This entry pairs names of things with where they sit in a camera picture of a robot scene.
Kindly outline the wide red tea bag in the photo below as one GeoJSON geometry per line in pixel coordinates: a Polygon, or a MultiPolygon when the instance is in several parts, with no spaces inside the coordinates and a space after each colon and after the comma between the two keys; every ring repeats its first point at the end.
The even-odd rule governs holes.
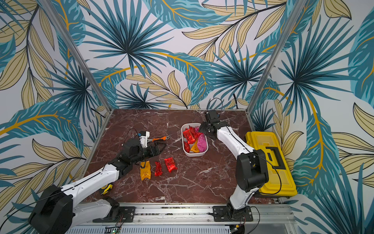
{"type": "Polygon", "coordinates": [[[169,173],[178,169],[176,164],[175,164],[175,161],[174,161],[173,157],[164,159],[164,162],[166,164],[166,167],[167,167],[167,170],[168,170],[169,173]]]}

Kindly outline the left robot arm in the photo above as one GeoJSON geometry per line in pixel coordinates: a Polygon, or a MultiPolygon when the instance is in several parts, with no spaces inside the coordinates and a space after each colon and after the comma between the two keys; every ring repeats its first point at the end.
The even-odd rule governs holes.
{"type": "Polygon", "coordinates": [[[96,172],[62,187],[49,186],[36,203],[28,223],[40,234],[65,234],[85,222],[117,222],[125,215],[112,198],[84,203],[91,194],[127,175],[134,165],[160,155],[166,144],[151,142],[147,147],[138,138],[125,142],[116,157],[96,172]]]}

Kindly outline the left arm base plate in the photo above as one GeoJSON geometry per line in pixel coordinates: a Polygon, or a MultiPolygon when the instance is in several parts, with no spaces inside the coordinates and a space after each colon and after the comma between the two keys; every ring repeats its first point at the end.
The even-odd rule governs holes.
{"type": "Polygon", "coordinates": [[[111,211],[106,217],[94,219],[93,223],[132,223],[134,219],[134,214],[134,206],[120,206],[111,209],[111,211]]]}

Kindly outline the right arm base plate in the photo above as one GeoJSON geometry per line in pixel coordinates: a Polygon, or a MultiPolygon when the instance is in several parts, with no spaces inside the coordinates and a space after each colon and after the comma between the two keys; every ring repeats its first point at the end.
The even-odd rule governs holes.
{"type": "Polygon", "coordinates": [[[213,206],[212,216],[215,222],[251,222],[253,215],[251,209],[246,206],[234,209],[229,204],[225,206],[213,206]]]}

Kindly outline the pink tea bag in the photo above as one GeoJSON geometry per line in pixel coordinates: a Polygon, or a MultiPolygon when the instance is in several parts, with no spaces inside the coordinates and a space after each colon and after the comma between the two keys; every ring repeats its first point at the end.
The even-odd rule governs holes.
{"type": "Polygon", "coordinates": [[[203,133],[201,133],[197,139],[197,147],[200,153],[207,150],[206,137],[203,133]]]}

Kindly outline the narrow red tea bag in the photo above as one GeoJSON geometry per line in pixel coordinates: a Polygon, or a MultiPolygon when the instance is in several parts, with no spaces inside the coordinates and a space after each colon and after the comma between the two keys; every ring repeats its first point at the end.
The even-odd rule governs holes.
{"type": "Polygon", "coordinates": [[[155,169],[154,175],[161,176],[163,174],[161,163],[156,161],[155,165],[156,165],[156,169],[155,169]]]}

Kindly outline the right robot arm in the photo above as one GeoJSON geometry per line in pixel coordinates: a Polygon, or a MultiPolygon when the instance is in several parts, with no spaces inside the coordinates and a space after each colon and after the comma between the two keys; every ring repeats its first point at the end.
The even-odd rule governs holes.
{"type": "Polygon", "coordinates": [[[228,206],[233,211],[242,210],[251,197],[269,181],[265,153],[246,144],[227,122],[219,119],[215,110],[206,111],[205,118],[199,131],[211,139],[221,141],[236,159],[237,186],[228,206]]]}

